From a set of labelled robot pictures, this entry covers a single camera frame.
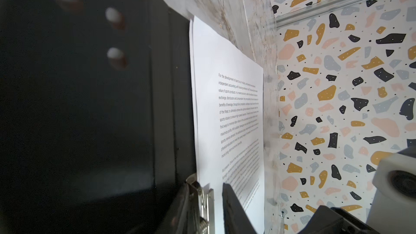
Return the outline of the metal folder clip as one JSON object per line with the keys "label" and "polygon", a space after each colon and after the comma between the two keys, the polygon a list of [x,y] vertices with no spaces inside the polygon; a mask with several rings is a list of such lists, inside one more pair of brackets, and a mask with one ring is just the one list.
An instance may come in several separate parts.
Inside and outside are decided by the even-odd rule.
{"label": "metal folder clip", "polygon": [[201,187],[194,173],[186,179],[189,189],[188,234],[214,234],[214,190]]}

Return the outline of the orange folder black inside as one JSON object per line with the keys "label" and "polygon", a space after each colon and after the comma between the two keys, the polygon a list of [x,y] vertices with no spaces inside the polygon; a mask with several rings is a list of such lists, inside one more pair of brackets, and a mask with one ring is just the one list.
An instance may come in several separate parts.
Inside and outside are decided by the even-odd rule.
{"label": "orange folder black inside", "polygon": [[188,29],[164,0],[1,0],[1,233],[156,232]]}

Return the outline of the white text paper sheet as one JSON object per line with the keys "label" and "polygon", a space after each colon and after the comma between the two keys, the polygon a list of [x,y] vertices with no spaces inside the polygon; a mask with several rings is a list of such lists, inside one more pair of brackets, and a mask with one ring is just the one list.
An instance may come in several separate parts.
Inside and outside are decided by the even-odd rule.
{"label": "white text paper sheet", "polygon": [[261,234],[263,68],[197,17],[190,43],[197,179],[214,191],[214,231],[225,233],[222,189],[229,184]]}

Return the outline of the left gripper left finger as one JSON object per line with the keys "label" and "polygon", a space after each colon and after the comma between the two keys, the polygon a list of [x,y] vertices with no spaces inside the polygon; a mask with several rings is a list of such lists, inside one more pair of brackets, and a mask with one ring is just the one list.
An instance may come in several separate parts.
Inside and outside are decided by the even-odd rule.
{"label": "left gripper left finger", "polygon": [[155,234],[187,234],[189,211],[190,188],[189,184],[185,183],[177,193]]}

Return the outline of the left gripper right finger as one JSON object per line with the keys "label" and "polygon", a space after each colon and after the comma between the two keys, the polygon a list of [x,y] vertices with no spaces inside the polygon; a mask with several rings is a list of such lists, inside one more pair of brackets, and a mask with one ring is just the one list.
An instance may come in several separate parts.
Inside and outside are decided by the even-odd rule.
{"label": "left gripper right finger", "polygon": [[225,234],[256,234],[230,184],[223,184],[223,218]]}

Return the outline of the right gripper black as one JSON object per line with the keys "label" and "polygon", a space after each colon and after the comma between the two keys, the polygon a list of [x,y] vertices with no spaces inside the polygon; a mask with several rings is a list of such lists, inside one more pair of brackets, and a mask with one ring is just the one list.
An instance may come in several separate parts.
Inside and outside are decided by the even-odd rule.
{"label": "right gripper black", "polygon": [[379,234],[342,208],[319,206],[299,234]]}

